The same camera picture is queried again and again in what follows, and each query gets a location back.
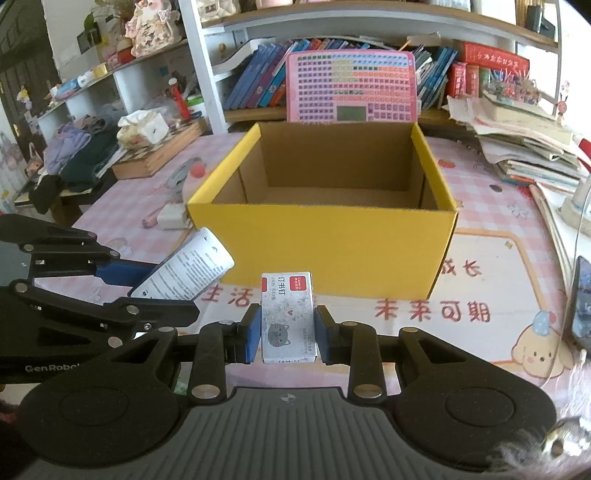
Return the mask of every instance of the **purple cloth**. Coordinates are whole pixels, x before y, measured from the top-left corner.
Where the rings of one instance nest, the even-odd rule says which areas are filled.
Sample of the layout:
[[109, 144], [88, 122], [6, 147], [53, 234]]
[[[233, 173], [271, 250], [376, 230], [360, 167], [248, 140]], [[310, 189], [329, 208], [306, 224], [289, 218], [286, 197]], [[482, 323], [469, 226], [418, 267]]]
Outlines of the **purple cloth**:
[[76, 153], [90, 141], [90, 134], [67, 124], [61, 127], [49, 141], [44, 164], [49, 175], [58, 175]]

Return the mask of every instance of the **bookshelf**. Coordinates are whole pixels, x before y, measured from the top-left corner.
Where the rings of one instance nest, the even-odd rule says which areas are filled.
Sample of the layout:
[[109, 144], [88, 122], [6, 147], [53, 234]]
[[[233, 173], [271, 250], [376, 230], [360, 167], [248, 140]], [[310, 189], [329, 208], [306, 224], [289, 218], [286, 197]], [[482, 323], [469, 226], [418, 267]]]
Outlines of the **bookshelf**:
[[[271, 106], [267, 108], [248, 108], [244, 110], [228, 110], [224, 112], [226, 122], [267, 122], [272, 120], [285, 120], [287, 109], [284, 106]], [[429, 125], [454, 125], [455, 122], [449, 119], [445, 110], [431, 108], [419, 115], [420, 124]]]
[[[347, 19], [351, 18], [356, 24], [353, 29], [347, 22]], [[386, 29], [380, 27], [381, 38], [432, 33], [439, 30], [443, 38], [475, 41], [472, 39], [475, 35], [489, 35], [558, 53], [558, 44], [554, 40], [496, 18], [458, 8], [388, 0], [343, 0], [265, 8], [205, 22], [203, 33], [207, 37], [246, 29], [256, 33], [256, 35], [249, 35], [249, 38], [274, 37], [280, 36], [281, 33], [285, 38], [330, 37], [335, 34], [342, 35], [344, 31], [349, 35], [371, 35], [368, 33], [371, 29], [369, 24], [379, 19], [387, 19], [390, 25]], [[311, 32], [310, 26], [317, 22], [322, 24], [322, 30]], [[435, 30], [430, 26], [421, 28], [421, 25], [425, 24], [437, 24], [437, 27]], [[347, 29], [340, 28], [341, 25], [346, 25]], [[447, 30], [450, 30], [452, 36], [446, 35]]]
[[[202, 25], [196, 2], [178, 1], [207, 115], [215, 134], [227, 132], [233, 122], [285, 118], [284, 108], [230, 112], [222, 109], [222, 98], [232, 87], [230, 77], [233, 73], [228, 70], [228, 59], [250, 41], [264, 38], [281, 41], [349, 35], [402, 44], [408, 35], [437, 31], [447, 46], [453, 40], [481, 43], [506, 51], [515, 51], [516, 45], [533, 46], [557, 54], [556, 91], [559, 92], [562, 57], [559, 12], [556, 42], [518, 25], [473, 12], [413, 2], [341, 0], [295, 4], [246, 12]], [[421, 119], [425, 122], [432, 120], [432, 116], [431, 112], [424, 112]]]

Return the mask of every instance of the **shelf board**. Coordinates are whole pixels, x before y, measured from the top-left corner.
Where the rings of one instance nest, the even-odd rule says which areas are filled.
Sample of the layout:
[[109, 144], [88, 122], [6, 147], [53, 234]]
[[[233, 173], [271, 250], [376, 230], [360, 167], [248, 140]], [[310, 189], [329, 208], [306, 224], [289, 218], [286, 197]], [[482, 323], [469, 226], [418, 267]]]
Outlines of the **shelf board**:
[[[267, 108], [248, 108], [244, 110], [229, 110], [225, 112], [226, 122], [267, 122], [271, 120], [285, 120], [287, 118], [287, 108], [284, 106], [271, 106]], [[425, 110], [418, 117], [420, 124], [428, 125], [455, 125], [455, 122], [449, 119], [449, 114], [445, 110], [429, 109]]]
[[[283, 22], [299, 20], [326, 20], [333, 18], [388, 18], [404, 21], [424, 21], [447, 27], [460, 28], [474, 34], [485, 33], [499, 38], [516, 41], [546, 51], [558, 53], [558, 44], [539, 33], [512, 25], [496, 18], [486, 17], [458, 8], [425, 5], [413, 2], [395, 2], [391, 0], [344, 0], [333, 2], [314, 2], [288, 5], [286, 7], [264, 8], [252, 12], [224, 17], [203, 23], [204, 34], [213, 35], [244, 28], [277, 28]], [[400, 34], [396, 31], [384, 32], [385, 35]]]
[[244, 110], [227, 110], [224, 112], [226, 122], [267, 122], [269, 120], [285, 120], [287, 108], [270, 106], [266, 108], [246, 108]]

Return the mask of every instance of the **cartoon dog illustration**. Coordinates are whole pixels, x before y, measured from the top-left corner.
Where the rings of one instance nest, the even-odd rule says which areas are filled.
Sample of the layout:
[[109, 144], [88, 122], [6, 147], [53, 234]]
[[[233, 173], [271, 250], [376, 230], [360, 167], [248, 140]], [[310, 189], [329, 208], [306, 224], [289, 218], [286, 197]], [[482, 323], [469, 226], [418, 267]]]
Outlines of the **cartoon dog illustration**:
[[562, 375], [565, 369], [570, 370], [573, 367], [573, 356], [569, 347], [560, 339], [560, 334], [550, 326], [550, 323], [555, 321], [554, 313], [538, 312], [534, 323], [521, 332], [511, 350], [514, 362], [521, 365], [525, 373], [532, 377], [547, 378], [550, 374], [550, 378], [555, 378]]

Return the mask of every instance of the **white cylindrical tube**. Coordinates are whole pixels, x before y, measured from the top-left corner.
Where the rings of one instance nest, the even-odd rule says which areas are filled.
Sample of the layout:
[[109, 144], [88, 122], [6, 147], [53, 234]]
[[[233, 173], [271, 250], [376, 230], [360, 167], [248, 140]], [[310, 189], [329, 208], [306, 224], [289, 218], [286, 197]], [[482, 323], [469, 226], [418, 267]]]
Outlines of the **white cylindrical tube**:
[[591, 190], [591, 175], [586, 180], [579, 180], [579, 185], [573, 195], [573, 205], [579, 210], [582, 210], [585, 206], [589, 190]]

